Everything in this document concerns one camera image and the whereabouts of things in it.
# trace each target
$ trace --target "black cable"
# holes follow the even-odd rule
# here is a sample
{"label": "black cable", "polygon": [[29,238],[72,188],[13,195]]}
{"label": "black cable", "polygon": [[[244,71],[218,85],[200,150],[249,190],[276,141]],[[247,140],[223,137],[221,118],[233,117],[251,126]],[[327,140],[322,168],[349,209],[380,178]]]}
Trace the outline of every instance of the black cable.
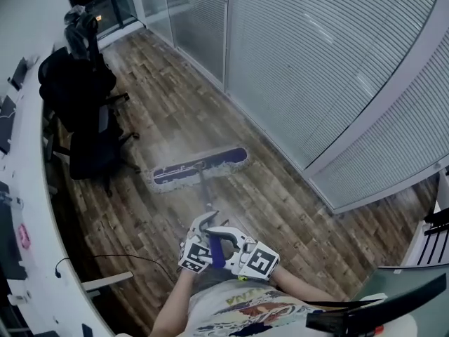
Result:
{"label": "black cable", "polygon": [[[124,256],[125,256],[125,257],[139,258],[140,260],[146,260],[146,261],[149,261],[149,262],[156,263],[156,264],[157,264],[157,265],[158,265],[158,266],[165,272],[165,274],[167,275],[168,279],[171,280],[173,284],[175,284],[175,281],[173,281],[173,279],[171,278],[170,274],[167,272],[167,270],[165,269],[165,267],[162,266],[159,262],[157,262],[157,261],[155,261],[155,260],[152,260],[151,258],[145,258],[145,257],[140,257],[140,256],[130,255],[130,254],[95,255],[95,256],[89,256],[89,257],[86,257],[86,258],[92,258],[92,259],[94,259],[94,258],[98,258],[98,257],[124,257]],[[69,260],[69,259],[70,259],[70,257],[64,257],[64,258],[61,259],[58,263],[56,263],[56,266],[55,266],[55,276],[56,276],[57,278],[61,278],[61,274],[60,274],[60,272],[58,271],[58,266],[59,266],[59,264],[60,264],[63,260]]]}

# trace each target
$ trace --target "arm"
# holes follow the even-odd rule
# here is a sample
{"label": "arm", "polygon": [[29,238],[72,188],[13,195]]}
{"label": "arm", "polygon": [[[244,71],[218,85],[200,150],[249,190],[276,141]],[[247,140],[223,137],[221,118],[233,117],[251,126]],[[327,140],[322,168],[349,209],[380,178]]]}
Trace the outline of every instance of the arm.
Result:
{"label": "arm", "polygon": [[175,337],[184,332],[195,276],[195,273],[189,270],[181,271],[175,288],[154,321],[150,337]]}
{"label": "arm", "polygon": [[305,301],[335,301],[327,292],[309,285],[278,265],[273,272],[272,279],[284,292],[299,300]]}

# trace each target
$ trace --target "graphic print on shirt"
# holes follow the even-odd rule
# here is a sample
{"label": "graphic print on shirt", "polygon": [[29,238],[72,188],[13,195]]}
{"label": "graphic print on shirt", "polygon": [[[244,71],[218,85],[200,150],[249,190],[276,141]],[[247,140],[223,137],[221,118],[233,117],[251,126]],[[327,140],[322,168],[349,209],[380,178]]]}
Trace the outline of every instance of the graphic print on shirt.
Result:
{"label": "graphic print on shirt", "polygon": [[256,297],[260,297],[264,293],[267,292],[267,289],[264,288],[255,288],[255,289],[249,289],[246,292],[243,292],[239,295],[232,296],[231,298],[228,298],[226,300],[226,303],[230,306],[235,305],[236,303],[244,303],[248,300],[252,300]]}
{"label": "graphic print on shirt", "polygon": [[313,311],[316,309],[291,302],[284,293],[268,291],[259,298],[215,313],[212,320],[196,327],[193,336],[256,336],[274,327],[299,321],[305,323],[307,314]]}

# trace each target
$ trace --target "person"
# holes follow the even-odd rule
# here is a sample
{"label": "person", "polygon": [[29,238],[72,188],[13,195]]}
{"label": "person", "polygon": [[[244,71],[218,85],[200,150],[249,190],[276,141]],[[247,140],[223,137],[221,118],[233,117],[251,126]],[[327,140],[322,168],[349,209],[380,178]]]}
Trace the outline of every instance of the person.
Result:
{"label": "person", "polygon": [[280,265],[271,280],[283,292],[264,281],[240,281],[230,271],[210,266],[198,275],[198,281],[196,276],[181,271],[151,337],[328,336],[305,326],[307,314],[320,310],[303,301],[335,299]]}

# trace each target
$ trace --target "pink sticker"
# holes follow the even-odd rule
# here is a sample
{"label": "pink sticker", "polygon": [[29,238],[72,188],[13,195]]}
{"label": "pink sticker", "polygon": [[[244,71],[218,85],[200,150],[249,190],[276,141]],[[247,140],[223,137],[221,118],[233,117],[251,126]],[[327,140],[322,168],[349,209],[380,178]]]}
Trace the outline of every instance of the pink sticker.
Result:
{"label": "pink sticker", "polygon": [[24,224],[19,226],[19,238],[22,247],[27,250],[31,245],[31,241],[29,240],[28,232]]}

